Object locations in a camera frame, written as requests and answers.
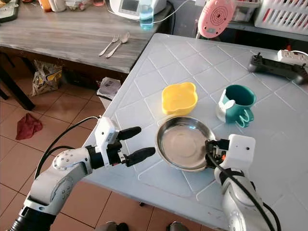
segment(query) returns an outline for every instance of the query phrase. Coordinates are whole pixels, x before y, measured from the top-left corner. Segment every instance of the red rag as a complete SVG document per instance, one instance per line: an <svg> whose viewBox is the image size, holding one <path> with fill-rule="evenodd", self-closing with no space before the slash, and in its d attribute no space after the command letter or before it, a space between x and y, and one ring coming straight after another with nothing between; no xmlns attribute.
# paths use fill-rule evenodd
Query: red rag
<svg viewBox="0 0 308 231"><path fill-rule="evenodd" d="M29 139L37 131L43 129L42 123L35 119L30 113L27 113L21 120L17 123L17 135L16 140Z"/></svg>

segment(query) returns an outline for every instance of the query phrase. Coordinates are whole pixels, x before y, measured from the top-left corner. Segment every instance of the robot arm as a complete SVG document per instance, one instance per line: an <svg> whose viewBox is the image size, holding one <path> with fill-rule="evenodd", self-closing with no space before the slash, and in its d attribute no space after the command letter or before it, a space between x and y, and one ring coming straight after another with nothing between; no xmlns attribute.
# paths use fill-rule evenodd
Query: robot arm
<svg viewBox="0 0 308 231"><path fill-rule="evenodd" d="M206 141L206 160L208 164L217 164L214 171L216 182L222 186L222 208L228 220L230 231L269 231L265 218L261 215L255 203L249 198L248 193L264 210L261 197L257 194L253 182L249 177L249 167L253 161L256 141L252 137L230 135L228 140ZM247 191L244 192L234 180L234 177ZM277 229L280 227L275 214Z"/></svg>
<svg viewBox="0 0 308 231"><path fill-rule="evenodd" d="M155 148L140 149L126 156L120 140L141 132L140 127L123 131L106 118L100 118L95 131L97 146L70 149L57 155L51 166L33 182L24 206L9 231L49 231L75 184L100 167L126 164L128 167L155 153Z"/></svg>

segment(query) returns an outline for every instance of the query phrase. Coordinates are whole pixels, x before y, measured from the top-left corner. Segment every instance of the spoon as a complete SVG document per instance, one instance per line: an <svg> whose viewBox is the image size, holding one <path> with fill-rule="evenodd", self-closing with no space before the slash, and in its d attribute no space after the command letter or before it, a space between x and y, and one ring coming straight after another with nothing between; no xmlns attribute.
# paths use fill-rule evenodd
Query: spoon
<svg viewBox="0 0 308 231"><path fill-rule="evenodd" d="M129 32L127 32L127 33L120 39L120 43L119 43L112 51L110 51L105 57L106 57L106 58L110 58L121 44L127 43L128 38L129 38Z"/></svg>

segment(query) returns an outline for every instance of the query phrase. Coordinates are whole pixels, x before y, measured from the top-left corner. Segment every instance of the green cup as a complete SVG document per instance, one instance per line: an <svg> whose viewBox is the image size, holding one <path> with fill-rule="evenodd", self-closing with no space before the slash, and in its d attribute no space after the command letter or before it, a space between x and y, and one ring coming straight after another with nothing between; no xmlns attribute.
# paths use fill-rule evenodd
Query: green cup
<svg viewBox="0 0 308 231"><path fill-rule="evenodd" d="M220 97L216 115L225 123L236 122L240 127L245 128L254 120L254 114L250 108L255 102L256 95L248 87L230 85Z"/></svg>

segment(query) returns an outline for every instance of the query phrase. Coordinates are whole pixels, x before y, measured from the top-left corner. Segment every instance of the metal fork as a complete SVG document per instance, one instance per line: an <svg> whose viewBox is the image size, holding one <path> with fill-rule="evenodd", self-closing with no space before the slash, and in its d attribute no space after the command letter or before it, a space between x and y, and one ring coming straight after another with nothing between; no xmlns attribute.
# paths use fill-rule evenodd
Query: metal fork
<svg viewBox="0 0 308 231"><path fill-rule="evenodd" d="M117 42L117 41L119 40L119 37L120 37L120 35L114 35L114 37L113 37L111 43L109 43L108 46L107 46L98 56L102 56L102 55L106 52L106 50L108 49L108 47L110 47L110 45L111 45L112 43Z"/></svg>

